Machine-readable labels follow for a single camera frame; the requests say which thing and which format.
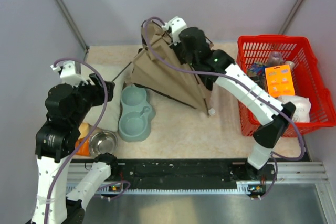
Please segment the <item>colourful snack bag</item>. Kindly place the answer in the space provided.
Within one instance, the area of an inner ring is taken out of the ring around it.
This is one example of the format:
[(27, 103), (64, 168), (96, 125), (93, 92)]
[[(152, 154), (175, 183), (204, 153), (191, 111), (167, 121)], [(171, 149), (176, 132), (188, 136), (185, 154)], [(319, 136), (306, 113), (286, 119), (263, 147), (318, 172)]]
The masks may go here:
[(264, 76), (266, 65), (261, 62), (255, 62), (247, 68), (247, 75), (249, 77)]

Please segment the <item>white wrapped bag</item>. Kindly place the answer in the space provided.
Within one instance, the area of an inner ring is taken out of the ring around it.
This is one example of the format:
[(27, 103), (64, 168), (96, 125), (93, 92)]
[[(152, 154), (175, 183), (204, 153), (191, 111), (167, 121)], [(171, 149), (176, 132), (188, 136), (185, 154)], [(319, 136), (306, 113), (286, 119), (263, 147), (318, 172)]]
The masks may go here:
[(295, 123), (310, 122), (311, 103), (309, 98), (304, 98), (297, 95), (281, 95), (277, 99), (283, 104), (291, 102), (295, 105), (296, 110), (292, 117), (292, 120)]

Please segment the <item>orange card package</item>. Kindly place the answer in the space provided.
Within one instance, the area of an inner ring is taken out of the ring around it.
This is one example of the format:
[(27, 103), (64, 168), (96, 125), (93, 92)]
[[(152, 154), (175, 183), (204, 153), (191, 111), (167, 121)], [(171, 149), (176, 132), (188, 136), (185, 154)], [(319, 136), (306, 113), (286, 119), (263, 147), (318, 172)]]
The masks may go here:
[(295, 88), (289, 65), (279, 65), (265, 69), (267, 92), (278, 98), (281, 95), (295, 95)]

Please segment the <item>red plastic basket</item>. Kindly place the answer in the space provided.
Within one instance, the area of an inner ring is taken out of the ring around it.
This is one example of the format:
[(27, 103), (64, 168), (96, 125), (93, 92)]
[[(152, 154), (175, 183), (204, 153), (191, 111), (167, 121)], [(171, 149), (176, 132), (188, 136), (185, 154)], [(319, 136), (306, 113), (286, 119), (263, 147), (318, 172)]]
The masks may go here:
[(266, 64), (272, 53), (279, 52), (284, 61), (294, 64), (281, 76), (282, 68), (266, 70), (265, 88), (271, 96), (296, 95), (309, 99), (308, 123), (297, 122), (301, 134), (335, 126), (335, 108), (325, 86), (309, 41), (305, 37), (283, 35), (241, 36), (238, 39), (237, 64), (243, 72), (258, 63)]

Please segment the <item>yellow round sponge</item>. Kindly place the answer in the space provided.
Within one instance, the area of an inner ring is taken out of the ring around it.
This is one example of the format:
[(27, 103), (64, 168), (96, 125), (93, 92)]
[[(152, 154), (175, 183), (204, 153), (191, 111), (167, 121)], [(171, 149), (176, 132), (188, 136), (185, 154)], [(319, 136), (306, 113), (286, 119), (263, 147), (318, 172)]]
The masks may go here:
[(88, 123), (81, 123), (79, 126), (80, 135), (78, 139), (85, 138), (88, 135), (89, 131), (90, 131), (90, 125)]

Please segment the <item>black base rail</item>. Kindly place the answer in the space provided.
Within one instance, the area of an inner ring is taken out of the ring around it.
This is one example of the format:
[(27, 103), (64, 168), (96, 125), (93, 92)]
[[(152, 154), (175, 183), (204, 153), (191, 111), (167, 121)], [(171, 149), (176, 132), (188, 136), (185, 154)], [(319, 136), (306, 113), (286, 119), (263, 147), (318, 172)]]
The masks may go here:
[(236, 189), (237, 182), (263, 184), (273, 179), (273, 166), (257, 170), (245, 159), (119, 159), (106, 182), (129, 181), (131, 190)]

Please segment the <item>black tent pole long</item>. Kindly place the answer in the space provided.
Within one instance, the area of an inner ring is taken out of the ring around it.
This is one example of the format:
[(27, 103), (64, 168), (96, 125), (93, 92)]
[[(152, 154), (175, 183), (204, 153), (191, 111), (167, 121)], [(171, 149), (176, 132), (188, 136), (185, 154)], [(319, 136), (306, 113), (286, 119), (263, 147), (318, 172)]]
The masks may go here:
[(115, 83), (115, 81), (122, 75), (124, 74), (124, 72), (131, 66), (132, 61), (130, 61), (116, 76), (115, 78), (112, 80), (113, 83)]

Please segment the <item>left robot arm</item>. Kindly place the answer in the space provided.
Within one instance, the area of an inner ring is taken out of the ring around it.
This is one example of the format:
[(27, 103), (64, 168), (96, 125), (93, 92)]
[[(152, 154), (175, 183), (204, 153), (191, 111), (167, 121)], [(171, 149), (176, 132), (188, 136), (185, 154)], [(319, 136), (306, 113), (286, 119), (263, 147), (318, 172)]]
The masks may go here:
[(82, 223), (100, 185), (119, 174), (117, 159), (101, 154), (76, 188), (67, 192), (68, 168), (80, 136), (79, 126), (92, 107), (113, 98), (114, 82), (100, 80), (96, 74), (89, 77), (77, 87), (63, 83), (48, 92), (47, 121), (36, 134), (38, 191), (30, 223)]

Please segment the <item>clear plastic bottle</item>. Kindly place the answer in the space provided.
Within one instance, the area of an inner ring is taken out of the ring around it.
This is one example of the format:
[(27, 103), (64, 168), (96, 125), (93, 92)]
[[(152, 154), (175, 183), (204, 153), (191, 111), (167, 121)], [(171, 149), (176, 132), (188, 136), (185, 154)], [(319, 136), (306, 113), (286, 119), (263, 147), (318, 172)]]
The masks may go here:
[(214, 108), (210, 108), (210, 109), (208, 110), (208, 114), (209, 114), (209, 116), (214, 116), (215, 113), (216, 113), (216, 111), (215, 111)]

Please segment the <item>teal double pet bowl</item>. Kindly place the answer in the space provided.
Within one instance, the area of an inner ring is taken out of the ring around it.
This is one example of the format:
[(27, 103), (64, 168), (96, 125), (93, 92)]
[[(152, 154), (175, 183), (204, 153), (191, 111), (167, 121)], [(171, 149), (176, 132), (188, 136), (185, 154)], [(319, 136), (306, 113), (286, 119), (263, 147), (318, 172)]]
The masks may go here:
[(133, 84), (127, 86), (121, 93), (121, 106), (122, 114), (118, 124), (120, 137), (126, 142), (146, 140), (156, 116), (147, 90)]

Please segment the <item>stainless steel bowl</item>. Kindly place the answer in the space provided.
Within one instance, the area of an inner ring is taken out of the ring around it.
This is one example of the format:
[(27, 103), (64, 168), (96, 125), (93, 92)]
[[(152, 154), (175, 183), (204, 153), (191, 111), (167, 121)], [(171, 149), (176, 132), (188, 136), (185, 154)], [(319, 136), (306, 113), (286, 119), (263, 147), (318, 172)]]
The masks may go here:
[(118, 138), (110, 131), (97, 132), (89, 139), (89, 153), (94, 157), (105, 153), (113, 154), (117, 146)]

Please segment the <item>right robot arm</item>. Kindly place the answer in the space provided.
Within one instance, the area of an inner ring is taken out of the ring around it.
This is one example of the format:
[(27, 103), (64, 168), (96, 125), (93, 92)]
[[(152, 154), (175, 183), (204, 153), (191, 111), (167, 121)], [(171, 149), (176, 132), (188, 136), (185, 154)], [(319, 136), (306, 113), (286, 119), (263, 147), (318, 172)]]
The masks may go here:
[(173, 28), (173, 50), (181, 64), (191, 67), (208, 89), (214, 84), (226, 89), (247, 107), (260, 123), (254, 132), (256, 143), (247, 158), (245, 174), (252, 180), (264, 174), (264, 165), (277, 141), (289, 126), (296, 110), (293, 103), (282, 103), (247, 76), (225, 51), (211, 49), (197, 27)]

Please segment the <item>orange snack packet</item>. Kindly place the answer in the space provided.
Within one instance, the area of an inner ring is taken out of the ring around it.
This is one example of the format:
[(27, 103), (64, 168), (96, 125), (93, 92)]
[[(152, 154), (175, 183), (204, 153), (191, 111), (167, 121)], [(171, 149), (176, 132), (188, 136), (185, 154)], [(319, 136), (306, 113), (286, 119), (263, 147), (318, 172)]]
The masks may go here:
[[(77, 148), (82, 142), (84, 141), (84, 139), (78, 139), (76, 141), (76, 144), (75, 144), (75, 148)], [(84, 144), (81, 146), (81, 148), (79, 148), (77, 151), (76, 151), (76, 154), (77, 155), (80, 155), (80, 156), (90, 156), (90, 151), (89, 151), (89, 140), (86, 140), (84, 142)]]

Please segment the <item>black pet food can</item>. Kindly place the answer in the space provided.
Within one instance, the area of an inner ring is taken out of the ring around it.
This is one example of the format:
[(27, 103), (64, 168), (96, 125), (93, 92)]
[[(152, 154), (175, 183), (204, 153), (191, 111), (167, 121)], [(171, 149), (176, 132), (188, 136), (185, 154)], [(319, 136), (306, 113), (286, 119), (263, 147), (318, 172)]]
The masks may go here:
[(263, 76), (251, 76), (249, 77), (255, 84), (257, 84), (260, 88), (266, 88), (266, 79)]

